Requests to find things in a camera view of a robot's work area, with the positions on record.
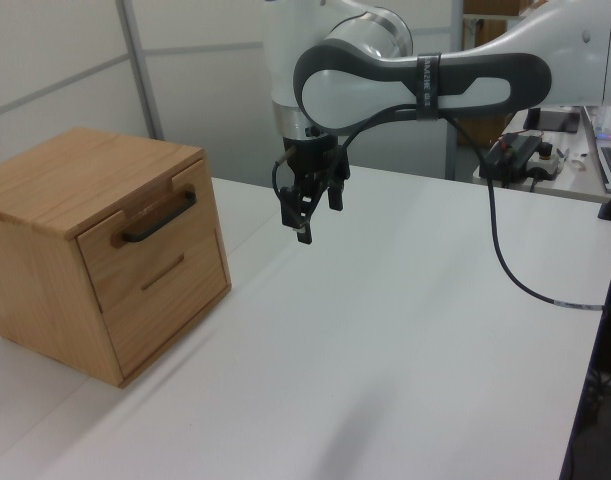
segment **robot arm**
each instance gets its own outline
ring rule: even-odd
[[[396,105],[378,122],[475,117],[536,106],[611,104],[611,0],[553,0],[497,40],[465,52],[411,56],[404,22],[350,0],[264,2],[272,99],[293,187],[282,189],[283,223],[311,241],[307,219],[330,187],[340,210],[344,158],[328,185],[337,136]]]

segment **wooden drawer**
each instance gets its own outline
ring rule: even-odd
[[[0,164],[0,336],[123,388],[230,289],[201,148],[75,128]]]
[[[147,200],[135,199],[78,237],[125,376],[228,284],[204,162],[163,182],[153,193],[145,196]],[[187,203],[186,194],[194,194],[196,203]],[[174,218],[169,223],[151,228],[170,213]],[[125,232],[138,236],[148,230],[155,231],[135,243],[122,238]]]
[[[103,313],[118,363],[129,376],[227,286],[215,232],[173,268]]]

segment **white wall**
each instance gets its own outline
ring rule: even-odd
[[[460,43],[457,0],[374,0],[410,26],[415,51]],[[207,149],[215,176],[269,185],[282,152],[262,54],[261,0],[131,0],[156,123],[166,140]],[[387,125],[360,136],[350,162],[444,177],[443,123]]]
[[[0,161],[87,126],[147,136],[114,0],[0,0]]]

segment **black cable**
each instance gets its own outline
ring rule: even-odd
[[[532,186],[529,187],[529,193],[534,193],[534,189],[536,188],[536,184],[541,181],[541,177],[538,173],[534,174],[534,181],[532,182]]]
[[[554,300],[553,298],[546,297],[545,295],[541,295],[540,293],[537,293],[534,290],[528,288],[523,283],[521,283],[520,280],[518,280],[518,278],[514,276],[512,271],[507,266],[507,263],[505,262],[505,258],[503,257],[503,254],[501,252],[501,247],[498,241],[498,227],[496,224],[496,200],[494,197],[494,185],[492,184],[492,177],[489,174],[489,171],[487,170],[487,164],[485,163],[485,158],[483,157],[481,150],[476,145],[476,142],[472,139],[469,133],[467,133],[467,131],[456,120],[454,120],[450,115],[447,115],[447,114],[441,114],[441,117],[444,118],[456,130],[458,130],[458,132],[461,135],[463,135],[465,140],[467,140],[467,143],[469,143],[469,145],[472,147],[472,150],[474,150],[474,153],[476,153],[476,156],[478,157],[481,171],[485,173],[485,177],[487,178],[487,192],[489,195],[489,209],[490,209],[490,216],[491,216],[491,221],[492,221],[492,240],[494,241],[494,251],[496,252],[496,257],[498,257],[498,261],[500,262],[501,267],[503,267],[503,270],[505,271],[509,279],[512,282],[514,282],[514,284],[518,288],[523,290],[525,293],[545,303],[556,305],[558,307],[572,308],[575,310],[592,310],[592,311],[599,311],[599,312],[603,311],[605,309],[603,305],[583,305],[583,304],[577,304],[577,303],[568,303],[568,302],[562,302],[560,300]]]

